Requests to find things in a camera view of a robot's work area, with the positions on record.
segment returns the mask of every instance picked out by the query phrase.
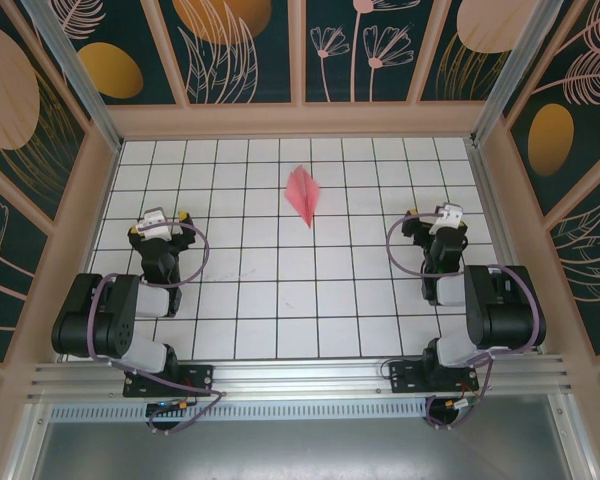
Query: pink origami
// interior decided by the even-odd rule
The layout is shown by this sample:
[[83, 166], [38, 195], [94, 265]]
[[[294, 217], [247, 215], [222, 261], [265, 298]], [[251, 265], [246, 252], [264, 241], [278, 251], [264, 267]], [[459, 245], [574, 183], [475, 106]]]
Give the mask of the pink origami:
[[311, 228], [313, 213], [318, 205], [320, 196], [320, 186], [315, 182], [311, 175], [300, 166], [289, 175], [287, 189], [284, 192], [289, 203], [300, 214], [307, 226]]

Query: white grid tile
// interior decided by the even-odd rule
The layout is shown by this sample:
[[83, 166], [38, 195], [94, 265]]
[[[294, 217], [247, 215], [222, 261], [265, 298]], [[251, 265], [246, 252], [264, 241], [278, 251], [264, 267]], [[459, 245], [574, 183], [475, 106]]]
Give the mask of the white grid tile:
[[395, 317], [361, 318], [360, 344], [363, 357], [401, 355], [398, 320]]
[[380, 189], [347, 188], [350, 215], [381, 215]]
[[344, 159], [349, 160], [373, 160], [373, 143], [370, 138], [343, 138]]
[[278, 164], [249, 164], [249, 168], [247, 169], [247, 188], [278, 188]]
[[218, 140], [218, 163], [244, 163], [247, 161], [248, 140]]
[[240, 270], [240, 249], [212, 248], [202, 274], [203, 282], [237, 282]]
[[281, 162], [308, 162], [311, 159], [311, 140], [308, 138], [283, 138], [280, 140]]
[[376, 160], [406, 160], [401, 138], [374, 138]]
[[281, 248], [278, 250], [278, 279], [315, 280], [313, 248]]
[[407, 162], [377, 162], [378, 178], [383, 187], [407, 187], [411, 177]]
[[244, 188], [246, 172], [246, 164], [217, 164], [213, 188]]
[[280, 141], [273, 139], [249, 140], [249, 162], [277, 162]]
[[276, 318], [276, 282], [241, 283], [238, 318]]
[[121, 165], [149, 165], [156, 142], [127, 142], [120, 159]]
[[323, 188], [320, 190], [315, 215], [346, 215], [347, 194], [344, 188]]
[[245, 197], [245, 217], [275, 217], [278, 215], [278, 189], [247, 190]]
[[180, 165], [151, 165], [147, 190], [177, 190], [181, 174]]
[[433, 138], [405, 138], [404, 148], [408, 160], [437, 160]]
[[410, 162], [409, 172], [416, 187], [444, 185], [438, 162]]
[[360, 355], [358, 320], [350, 318], [320, 318], [320, 356], [357, 357]]
[[466, 160], [467, 149], [461, 138], [436, 138], [436, 149], [440, 160]]
[[342, 160], [342, 141], [339, 138], [313, 138], [311, 160], [314, 162], [337, 162]]
[[316, 271], [318, 280], [344, 280], [353, 278], [351, 248], [316, 248]]
[[184, 141], [156, 142], [156, 150], [153, 153], [153, 164], [182, 163], [184, 161], [186, 146], [187, 142]]
[[244, 190], [216, 190], [211, 198], [211, 217], [241, 217]]
[[180, 190], [176, 211], [189, 212], [192, 218], [206, 217], [210, 198], [211, 190]]
[[187, 142], [184, 163], [214, 163], [217, 148], [217, 140], [190, 140]]
[[250, 217], [244, 219], [243, 247], [275, 247], [277, 243], [277, 218]]
[[358, 315], [395, 315], [391, 280], [356, 280]]
[[312, 168], [313, 179], [321, 187], [344, 187], [342, 162], [315, 163]]
[[209, 189], [213, 182], [213, 165], [185, 165], [182, 168], [182, 189]]
[[233, 358], [235, 338], [235, 320], [198, 320], [193, 359], [223, 360]]
[[236, 359], [275, 358], [275, 320], [238, 320]]
[[347, 187], [377, 187], [378, 174], [374, 162], [345, 162]]
[[316, 316], [315, 282], [278, 283], [278, 317]]
[[[189, 211], [208, 233], [211, 255], [203, 278], [182, 287], [175, 319], [138, 322], [148, 338], [155, 331], [158, 339], [173, 339], [181, 358], [193, 351], [196, 360], [418, 355], [439, 335], [437, 316], [443, 330], [451, 323], [462, 327], [464, 309], [430, 306], [420, 280], [389, 266], [385, 222], [416, 206], [433, 211], [448, 191], [469, 225], [464, 260], [495, 262], [490, 243], [475, 243], [491, 240], [469, 163], [457, 150], [461, 142], [445, 142], [129, 143], [93, 269], [141, 274], [126, 232], [145, 208], [175, 213], [177, 199], [177, 209]], [[454, 153], [445, 151], [451, 144]], [[301, 163], [321, 186], [311, 228], [284, 197], [289, 174]], [[420, 268], [422, 251], [411, 239], [398, 231], [392, 244], [402, 264]], [[180, 255], [181, 275], [196, 270], [201, 259], [197, 242]]]
[[391, 278], [385, 247], [353, 247], [356, 279]]
[[356, 315], [353, 280], [318, 282], [318, 315], [320, 317]]
[[243, 282], [272, 281], [278, 278], [278, 250], [246, 248], [242, 250], [240, 280]]
[[237, 283], [203, 283], [198, 318], [236, 318]]
[[318, 327], [315, 320], [286, 318], [278, 321], [279, 358], [307, 358], [317, 356]]

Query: metal bracket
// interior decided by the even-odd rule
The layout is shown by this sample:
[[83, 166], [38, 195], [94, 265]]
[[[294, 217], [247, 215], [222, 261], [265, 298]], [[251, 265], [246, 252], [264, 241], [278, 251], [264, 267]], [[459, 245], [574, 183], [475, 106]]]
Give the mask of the metal bracket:
[[439, 367], [432, 381], [421, 360], [396, 360], [389, 363], [389, 377], [393, 393], [461, 393], [463, 384], [473, 391], [480, 388], [473, 368]]
[[[212, 365], [180, 365], [178, 378], [182, 385], [210, 390], [213, 385]], [[125, 373], [122, 396], [125, 398], [165, 398], [184, 397], [186, 392], [168, 387], [133, 373]], [[209, 394], [198, 393], [196, 397], [208, 397]]]

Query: purple cable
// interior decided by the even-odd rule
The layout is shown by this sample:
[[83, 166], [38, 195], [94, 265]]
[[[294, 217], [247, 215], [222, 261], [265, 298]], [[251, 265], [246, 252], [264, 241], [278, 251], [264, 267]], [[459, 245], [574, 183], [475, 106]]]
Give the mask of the purple cable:
[[[191, 280], [193, 280], [194, 278], [196, 278], [198, 275], [200, 275], [200, 273], [202, 272], [203, 268], [205, 267], [205, 265], [207, 264], [207, 261], [209, 260], [209, 242], [207, 240], [207, 237], [205, 237], [205, 235], [196, 227], [194, 227], [193, 225], [189, 225], [187, 223], [181, 223], [181, 222], [163, 222], [163, 223], [159, 223], [156, 225], [152, 225], [150, 227], [144, 228], [142, 229], [142, 231], [148, 230], [150, 228], [156, 228], [156, 227], [162, 227], [162, 226], [180, 226], [181, 228], [186, 228], [189, 230], [193, 230], [194, 232], [196, 232], [200, 238], [202, 239], [202, 241], [204, 242], [204, 254], [202, 257], [202, 265], [200, 266], [200, 268], [198, 270], [196, 270], [194, 272], [193, 275], [190, 275], [186, 280], [183, 280], [181, 282], [178, 283], [174, 283], [174, 284], [165, 284], [165, 285], [158, 285], [158, 284], [147, 284], [150, 287], [158, 287], [158, 288], [174, 288], [174, 287], [179, 287], [181, 285], [184, 285], [186, 283], [189, 283]], [[162, 385], [165, 385], [167, 387], [171, 387], [171, 388], [177, 388], [179, 390], [183, 390], [185, 392], [188, 393], [202, 393], [205, 395], [209, 395], [209, 394], [213, 394], [216, 395], [216, 399], [213, 400], [209, 405], [207, 405], [206, 407], [204, 407], [200, 412], [198, 412], [197, 415], [195, 415], [193, 418], [187, 420], [186, 422], [182, 422], [179, 423], [178, 425], [176, 425], [175, 427], [173, 427], [170, 430], [158, 430], [154, 425], [153, 425], [153, 420], [155, 419], [156, 415], [162, 413], [164, 410], [156, 410], [150, 417], [149, 417], [149, 426], [152, 428], [153, 433], [161, 433], [162, 435], [169, 435], [170, 433], [177, 433], [180, 432], [182, 430], [184, 430], [185, 428], [193, 425], [196, 420], [198, 420], [201, 416], [203, 416], [205, 413], [207, 413], [211, 408], [213, 408], [222, 398], [223, 394], [222, 392], [219, 392], [217, 390], [207, 390], [206, 388], [198, 388], [198, 387], [189, 387], [187, 385], [180, 385], [178, 383], [174, 383], [174, 382], [170, 382], [169, 380], [165, 380], [163, 378], [157, 377], [155, 375], [153, 375], [152, 373], [149, 372], [145, 372], [143, 370], [138, 370], [135, 368], [130, 368], [127, 367], [126, 365], [123, 365], [120, 362], [117, 362], [109, 357], [99, 357], [96, 354], [96, 350], [95, 350], [95, 346], [93, 343], [93, 329], [94, 329], [94, 325], [95, 325], [95, 319], [96, 319], [96, 312], [98, 310], [98, 302], [100, 301], [100, 297], [102, 296], [102, 292], [104, 291], [104, 287], [105, 285], [110, 281], [113, 280], [114, 278], [116, 278], [118, 276], [117, 273], [110, 273], [108, 275], [105, 275], [102, 280], [100, 280], [100, 283], [98, 283], [98, 286], [96, 287], [96, 290], [93, 294], [93, 299], [91, 301], [91, 307], [89, 308], [89, 316], [87, 317], [87, 351], [89, 352], [89, 356], [95, 361], [95, 362], [106, 362], [109, 363], [111, 366], [118, 368], [120, 370], [123, 370], [125, 372], [128, 373], [133, 373], [133, 374], [137, 374], [137, 375], [141, 375], [145, 378], [148, 378], [149, 380], [156, 382], [156, 383], [160, 383]]]
[[[391, 228], [387, 232], [387, 243], [386, 243], [387, 254], [389, 255], [389, 260], [391, 261], [391, 263], [393, 263], [399, 270], [401, 270], [405, 273], [408, 273], [409, 275], [413, 275], [415, 277], [420, 277], [420, 278], [444, 278], [444, 277], [453, 277], [453, 276], [457, 276], [457, 275], [462, 275], [463, 272], [420, 273], [418, 271], [409, 270], [408, 268], [400, 265], [400, 263], [396, 260], [396, 258], [391, 253], [391, 234], [393, 233], [393, 231], [396, 228], [398, 228], [399, 225], [402, 225], [404, 222], [406, 222], [407, 220], [410, 220], [412, 218], [441, 217], [441, 216], [442, 215], [440, 215], [438, 213], [417, 213], [415, 215], [407, 214], [404, 217], [402, 217], [401, 219], [399, 219], [397, 222], [395, 222], [393, 225], [391, 225]], [[531, 347], [533, 347], [534, 343], [536, 343], [536, 340], [538, 339], [538, 334], [540, 332], [540, 310], [538, 309], [538, 303], [536, 302], [536, 299], [533, 296], [533, 293], [531, 292], [531, 289], [527, 286], [527, 284], [524, 283], [522, 278], [520, 278], [520, 276], [517, 273], [515, 273], [513, 270], [511, 270], [510, 268], [508, 268], [504, 265], [487, 265], [487, 268], [497, 269], [503, 273], [506, 273], [513, 279], [514, 282], [516, 282], [518, 284], [518, 286], [524, 293], [525, 297], [527, 297], [527, 301], [529, 302], [529, 306], [531, 307], [531, 314], [533, 316], [533, 329], [531, 330], [531, 337], [529, 337], [529, 340], [527, 341], [527, 343], [525, 343], [523, 346], [521, 346], [519, 348], [516, 348], [513, 350], [494, 350], [493, 352], [482, 352], [467, 361], [467, 363], [469, 365], [473, 365], [475, 368], [481, 367], [485, 364], [488, 365], [487, 373], [484, 377], [484, 382], [482, 385], [482, 390], [480, 391], [479, 400], [482, 400], [485, 393], [487, 392], [487, 389], [489, 386], [489, 378], [491, 377], [491, 368], [493, 367], [493, 358], [497, 355], [505, 355], [505, 354], [511, 355], [514, 353], [526, 352]], [[427, 404], [425, 406], [425, 420], [432, 427], [446, 426], [448, 429], [451, 429], [451, 425], [444, 425], [439, 420], [433, 418], [431, 416], [431, 414], [429, 413], [429, 411], [431, 410], [431, 404], [433, 403], [433, 401], [436, 398], [437, 397], [435, 395], [433, 395], [432, 397], [429, 397], [427, 399]], [[475, 410], [475, 407], [476, 407], [476, 405], [474, 405], [471, 408], [471, 410], [469, 410], [469, 412], [467, 412], [465, 414], [464, 417], [462, 417], [460, 420], [455, 422], [454, 426], [458, 427], [458, 426], [462, 425], [466, 421], [466, 419], [471, 415], [471, 413]]]

